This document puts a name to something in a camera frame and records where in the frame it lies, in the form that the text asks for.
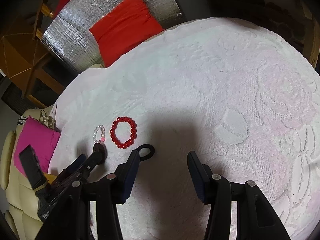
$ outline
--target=red bead bracelet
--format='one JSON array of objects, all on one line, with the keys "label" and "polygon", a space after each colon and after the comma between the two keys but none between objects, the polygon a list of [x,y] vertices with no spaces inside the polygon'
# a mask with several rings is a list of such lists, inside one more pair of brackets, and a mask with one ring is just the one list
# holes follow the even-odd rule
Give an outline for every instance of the red bead bracelet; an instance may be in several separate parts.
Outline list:
[{"label": "red bead bracelet", "polygon": [[[127,140],[125,143],[121,143],[120,140],[118,140],[118,138],[116,137],[116,129],[117,129],[117,125],[120,122],[127,122],[130,124],[131,127],[131,135],[129,140]],[[135,123],[134,120],[132,120],[132,118],[124,116],[124,117],[118,117],[116,120],[113,121],[113,125],[111,126],[111,130],[110,130],[110,137],[112,138],[112,141],[115,143],[115,145],[118,146],[119,149],[126,149],[127,147],[129,147],[130,145],[134,144],[134,139],[137,137],[137,124]]]}]

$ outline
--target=bracelet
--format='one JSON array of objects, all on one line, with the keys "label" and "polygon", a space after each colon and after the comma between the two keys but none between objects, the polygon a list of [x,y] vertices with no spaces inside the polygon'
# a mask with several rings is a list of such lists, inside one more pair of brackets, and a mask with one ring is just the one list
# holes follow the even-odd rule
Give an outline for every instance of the bracelet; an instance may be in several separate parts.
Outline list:
[{"label": "bracelet", "polygon": [[[120,122],[127,122],[130,124],[131,127],[131,135],[130,135],[130,139],[127,140],[125,143],[120,142],[120,140],[118,140],[118,138],[116,137],[116,129],[117,129],[117,125]],[[118,117],[116,120],[113,121],[113,125],[111,126],[111,130],[110,130],[110,137],[112,138],[112,141],[115,143],[115,145],[118,146],[119,149],[126,149],[127,147],[129,147],[130,145],[134,144],[134,139],[137,137],[137,124],[135,123],[134,120],[132,120],[132,118],[124,116],[124,117]]]},{"label": "bracelet", "polygon": [[[101,130],[101,139],[100,139],[100,140],[97,140],[97,132],[98,132],[99,129]],[[106,137],[105,137],[104,127],[103,127],[103,125],[98,125],[98,126],[94,129],[93,141],[94,141],[94,143],[103,143],[105,140],[106,140]]]}]

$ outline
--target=gray wall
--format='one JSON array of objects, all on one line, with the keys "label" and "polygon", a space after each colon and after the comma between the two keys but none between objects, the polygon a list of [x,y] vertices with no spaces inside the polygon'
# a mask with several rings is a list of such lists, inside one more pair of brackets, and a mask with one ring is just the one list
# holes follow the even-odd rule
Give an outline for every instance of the gray wall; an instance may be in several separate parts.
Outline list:
[{"label": "gray wall", "polygon": [[[1,90],[5,90],[7,84],[1,84],[0,86],[0,97],[3,93]],[[17,121],[19,115],[14,112],[10,107],[8,107],[2,100],[0,100],[0,156],[2,153],[2,147],[4,140],[10,130],[15,130],[17,127]],[[7,198],[5,197],[4,190],[0,187],[0,209],[3,213],[9,207]]]}]

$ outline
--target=silver foil sheet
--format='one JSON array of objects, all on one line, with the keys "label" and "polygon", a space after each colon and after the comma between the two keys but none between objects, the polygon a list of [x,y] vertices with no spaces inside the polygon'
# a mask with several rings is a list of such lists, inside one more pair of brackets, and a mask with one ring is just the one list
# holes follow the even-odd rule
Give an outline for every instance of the silver foil sheet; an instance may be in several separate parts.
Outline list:
[{"label": "silver foil sheet", "polygon": [[[70,0],[43,34],[42,42],[73,72],[103,64],[89,29],[123,0]],[[184,22],[175,0],[144,0],[164,29]]]}]

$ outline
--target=floral embossed pattern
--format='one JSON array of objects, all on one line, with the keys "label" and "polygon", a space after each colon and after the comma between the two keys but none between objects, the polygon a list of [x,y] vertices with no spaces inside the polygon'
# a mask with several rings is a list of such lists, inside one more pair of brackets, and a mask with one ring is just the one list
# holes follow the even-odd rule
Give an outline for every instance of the floral embossed pattern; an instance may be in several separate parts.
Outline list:
[{"label": "floral embossed pattern", "polygon": [[[125,240],[203,237],[210,206],[196,197],[190,150],[230,181],[255,180],[291,239],[305,240],[320,219],[319,87],[307,60],[275,33],[237,19],[180,25],[66,88],[53,113],[62,133],[49,168],[60,172],[92,152],[97,123],[110,127],[130,116],[139,126],[135,146],[150,143],[156,154],[118,205]],[[130,136],[121,126],[118,134]],[[110,138],[105,145],[106,164],[91,180],[113,172],[135,148],[120,151]],[[235,205],[232,212],[235,239]]]}]

